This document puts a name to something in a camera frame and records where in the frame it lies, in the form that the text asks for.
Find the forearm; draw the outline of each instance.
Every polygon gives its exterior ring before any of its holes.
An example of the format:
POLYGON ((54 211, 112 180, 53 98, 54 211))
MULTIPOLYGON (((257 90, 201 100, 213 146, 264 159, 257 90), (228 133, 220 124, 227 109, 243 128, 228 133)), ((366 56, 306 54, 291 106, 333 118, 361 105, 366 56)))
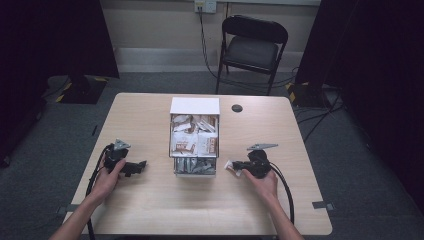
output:
POLYGON ((99 205, 93 196, 87 196, 65 223, 50 237, 55 239, 80 239, 81 232, 99 205))
POLYGON ((304 239, 287 217, 277 198, 268 197, 265 204, 271 214, 272 222, 280 240, 304 239))

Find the wooden table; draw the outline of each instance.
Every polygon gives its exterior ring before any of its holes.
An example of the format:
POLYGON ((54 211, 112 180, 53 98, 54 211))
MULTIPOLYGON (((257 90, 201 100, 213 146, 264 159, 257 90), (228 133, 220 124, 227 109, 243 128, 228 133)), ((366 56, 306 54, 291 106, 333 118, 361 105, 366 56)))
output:
MULTIPOLYGON (((283 97, 121 93, 113 102, 72 204, 85 196, 102 149, 120 138, 131 144, 128 162, 147 160, 142 174, 122 177, 114 192, 93 214, 96 234, 140 235, 275 235, 265 207, 244 176, 224 165, 248 161, 247 147, 276 143, 266 149, 291 189, 295 225, 303 235, 327 235, 332 226, 292 108, 283 97), (179 178, 169 157, 169 110, 172 97, 220 99, 220 145, 215 178, 179 178), (232 105, 243 111, 235 113, 232 105)), ((279 199, 289 215, 287 195, 279 199)))

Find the round black object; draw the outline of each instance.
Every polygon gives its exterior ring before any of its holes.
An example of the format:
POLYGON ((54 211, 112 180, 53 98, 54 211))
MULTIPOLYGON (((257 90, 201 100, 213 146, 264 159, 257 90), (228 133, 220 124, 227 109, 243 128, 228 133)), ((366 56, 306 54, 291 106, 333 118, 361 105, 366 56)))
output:
POLYGON ((243 107, 238 105, 238 104, 234 104, 231 109, 233 110, 233 112, 241 112, 243 111, 243 107))

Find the gray carpet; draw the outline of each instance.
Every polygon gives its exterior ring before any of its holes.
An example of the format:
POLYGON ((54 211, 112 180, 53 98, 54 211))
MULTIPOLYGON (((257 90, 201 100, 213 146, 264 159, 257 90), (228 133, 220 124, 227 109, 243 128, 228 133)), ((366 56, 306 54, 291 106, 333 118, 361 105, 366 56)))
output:
MULTIPOLYGON (((246 72, 230 76, 246 82, 262 78, 246 72)), ((279 73, 276 81, 291 76, 279 73)), ((47 93, 65 80, 51 78, 47 93)), ((287 96, 282 84, 277 86, 271 95, 287 96)), ((64 216, 58 216, 56 210, 71 202, 116 94, 213 94, 214 90, 214 78, 207 72, 122 73, 121 79, 109 81, 96 105, 56 103, 60 91, 47 97, 42 118, 16 147, 11 166, 0 169, 0 239, 47 239, 60 226, 64 216), (95 126, 97 131, 92 136, 95 126)), ((221 85, 220 94, 263 95, 228 84, 221 85)), ((335 91, 328 92, 330 100, 336 95, 335 91)), ((323 111, 294 107, 294 112, 301 121, 323 111)), ((318 120, 299 124, 304 137, 318 120)), ((305 145, 318 184, 324 200, 336 209, 329 211, 332 234, 306 239, 424 239, 423 216, 367 144, 360 125, 345 108, 327 116, 310 135, 305 145)))

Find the cardboard box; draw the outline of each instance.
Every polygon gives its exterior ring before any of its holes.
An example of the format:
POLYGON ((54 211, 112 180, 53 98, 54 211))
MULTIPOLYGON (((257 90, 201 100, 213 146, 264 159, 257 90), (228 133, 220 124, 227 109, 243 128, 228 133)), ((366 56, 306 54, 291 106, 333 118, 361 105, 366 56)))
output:
POLYGON ((169 156, 177 176, 215 176, 219 156, 219 98, 174 97, 169 156))

